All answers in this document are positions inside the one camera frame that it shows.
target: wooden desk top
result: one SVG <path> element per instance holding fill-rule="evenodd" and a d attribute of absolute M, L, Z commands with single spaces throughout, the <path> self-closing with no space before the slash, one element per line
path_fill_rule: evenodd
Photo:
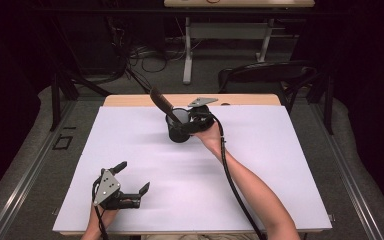
<path fill-rule="evenodd" d="M 164 94 L 167 100 L 176 106 L 187 106 L 198 97 L 217 98 L 208 106 L 230 105 L 281 105 L 275 94 Z M 110 95 L 105 99 L 104 107 L 155 106 L 149 95 Z"/>
<path fill-rule="evenodd" d="M 207 0 L 164 0 L 166 7 L 313 7 L 314 0 L 220 0 L 209 3 Z"/>

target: cable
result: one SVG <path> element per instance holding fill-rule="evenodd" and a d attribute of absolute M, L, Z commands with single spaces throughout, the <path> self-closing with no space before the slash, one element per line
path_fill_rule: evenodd
<path fill-rule="evenodd" d="M 229 182 L 230 188 L 232 189 L 233 194 L 236 197 L 236 200 L 238 201 L 239 205 L 242 208 L 242 211 L 244 212 L 245 216 L 248 218 L 248 221 L 251 223 L 252 228 L 254 228 L 255 233 L 258 236 L 258 239 L 260 240 L 266 240 L 266 236 L 260 232 L 260 229 L 258 229 L 257 224 L 255 224 L 254 220 L 252 219 L 251 215 L 249 214 L 248 210 L 245 207 L 245 204 L 243 203 L 241 197 L 239 196 L 238 190 L 236 190 L 235 184 L 233 183 L 232 177 L 230 176 L 229 172 L 229 167 L 227 166 L 227 161 L 226 161 L 226 148 L 225 148 L 225 141 L 224 141 L 224 132 L 223 132 L 223 127 L 221 125 L 220 120 L 218 120 L 217 117 L 212 115 L 212 117 L 217 121 L 219 125 L 219 131 L 220 131 L 220 136 L 221 136 L 221 159 L 223 163 L 223 168 L 224 172 L 226 174 L 227 181 Z"/>

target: black chair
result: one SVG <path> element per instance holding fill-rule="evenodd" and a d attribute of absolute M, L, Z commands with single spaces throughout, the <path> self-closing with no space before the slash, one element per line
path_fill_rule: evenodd
<path fill-rule="evenodd" d="M 317 75 L 310 61 L 261 62 L 219 72 L 219 93 L 274 93 L 291 112 L 300 88 Z"/>

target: background desk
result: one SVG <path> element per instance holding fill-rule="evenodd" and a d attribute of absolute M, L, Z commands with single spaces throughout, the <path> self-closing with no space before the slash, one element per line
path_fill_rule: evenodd
<path fill-rule="evenodd" d="M 303 8 L 313 7 L 314 0 L 221 0 L 218 3 L 208 3 L 206 0 L 165 0 L 166 7 L 201 7 L 201 8 Z M 257 61 L 264 62 L 269 45 L 273 19 L 259 23 L 191 23 L 186 17 L 185 38 L 186 58 L 183 83 L 190 84 L 192 78 L 191 38 L 215 39 L 263 39 L 263 45 L 257 53 Z"/>
<path fill-rule="evenodd" d="M 112 96 L 108 101 L 124 97 Z M 150 102 L 148 96 L 126 96 L 132 97 L 142 98 L 144 105 Z M 195 99 L 195 95 L 166 97 L 186 103 Z M 168 138 L 164 113 L 154 106 L 107 107 L 117 105 L 108 103 L 96 117 L 54 231 L 83 232 L 90 209 L 92 182 L 100 169 L 127 161 L 127 168 L 116 175 L 121 190 L 137 192 L 148 181 L 150 189 L 142 199 L 141 208 L 123 210 L 109 232 L 128 235 L 252 232 L 223 168 L 197 138 L 182 144 L 173 143 Z M 283 106 L 211 106 L 210 110 L 223 124 L 227 148 L 272 187 L 299 231 L 331 228 Z M 263 227 L 252 211 L 251 214 Z"/>

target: gray floor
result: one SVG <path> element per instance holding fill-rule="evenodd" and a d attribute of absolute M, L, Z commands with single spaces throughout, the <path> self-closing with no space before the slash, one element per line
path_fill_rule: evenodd
<path fill-rule="evenodd" d="M 288 60 L 294 40 L 272 39 L 267 61 Z M 145 72 L 133 67 L 164 93 L 215 93 L 217 73 L 225 67 L 255 61 L 259 43 L 204 41 L 194 50 L 191 85 L 183 85 L 183 61 L 170 61 L 163 71 Z M 163 62 L 144 61 L 148 70 Z M 123 76 L 101 85 L 113 93 L 141 93 Z M 81 98 L 64 102 L 63 122 L 50 133 L 52 121 L 50 89 L 41 94 L 41 111 L 30 134 L 0 182 L 0 239 L 79 239 L 52 232 L 53 212 L 66 194 L 77 161 L 103 99 L 78 86 Z M 298 138 L 329 214 L 333 229 L 310 234 L 307 239 L 384 239 L 384 198 L 365 171 L 356 153 L 347 109 L 334 102 L 334 136 L 321 125 L 320 105 L 299 99 L 291 114 Z M 68 150 L 52 150 L 59 135 L 72 136 Z"/>

